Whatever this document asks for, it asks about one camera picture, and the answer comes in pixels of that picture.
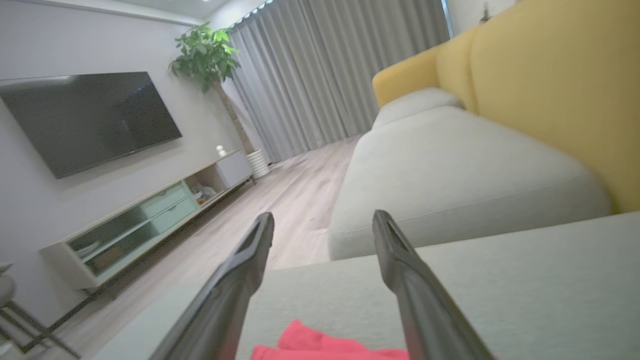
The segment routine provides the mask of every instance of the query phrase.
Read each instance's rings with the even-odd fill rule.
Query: sofa seat
[[[380,108],[372,129],[440,106],[463,108],[462,102],[454,94],[441,88],[424,88],[393,100]]]
[[[328,228],[332,259],[375,253],[375,209],[420,247],[604,217],[611,201],[569,155],[443,106],[360,139]]]

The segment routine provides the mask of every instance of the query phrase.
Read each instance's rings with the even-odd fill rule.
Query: red cloth
[[[278,348],[258,345],[251,360],[409,360],[405,350],[371,351],[351,339],[334,338],[292,322],[278,341]]]

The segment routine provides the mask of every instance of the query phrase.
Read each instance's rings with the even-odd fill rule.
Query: curtain
[[[370,130],[373,76],[449,32],[440,0],[275,0],[230,38],[234,84],[280,161]]]

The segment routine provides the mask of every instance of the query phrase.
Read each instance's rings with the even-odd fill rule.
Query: gray fabric surface
[[[454,94],[441,88],[424,88],[384,105],[380,109],[372,129],[440,106],[464,108],[460,99]]]
[[[328,228],[332,259],[375,253],[376,209],[420,247],[603,217],[611,200],[571,156],[442,106],[360,139]]]
[[[373,76],[449,34],[440,0],[277,0],[230,37],[234,84],[281,161],[368,131]]]
[[[640,213],[434,245],[418,253],[500,360],[640,359]],[[267,273],[237,359],[293,320],[405,348],[375,256]]]

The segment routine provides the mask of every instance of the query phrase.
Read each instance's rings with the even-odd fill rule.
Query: yellow sofa backrest
[[[571,154],[617,211],[640,210],[640,0],[521,0],[475,31],[470,64],[480,116]]]
[[[471,46],[479,26],[442,44],[435,54],[438,86],[456,94],[465,109],[477,114],[476,91],[471,75]]]

